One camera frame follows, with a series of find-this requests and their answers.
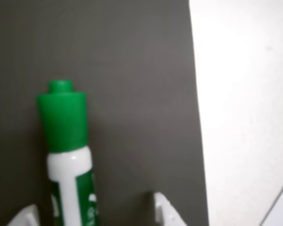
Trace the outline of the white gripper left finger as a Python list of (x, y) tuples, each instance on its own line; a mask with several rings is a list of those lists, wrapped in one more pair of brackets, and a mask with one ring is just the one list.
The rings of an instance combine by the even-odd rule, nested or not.
[(7, 226), (39, 226), (39, 212), (35, 204), (20, 210)]

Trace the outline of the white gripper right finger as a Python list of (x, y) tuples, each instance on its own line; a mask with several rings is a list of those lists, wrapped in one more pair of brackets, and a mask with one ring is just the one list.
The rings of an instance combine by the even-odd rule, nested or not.
[(161, 192), (153, 194), (155, 222), (160, 226), (187, 226), (171, 202)]

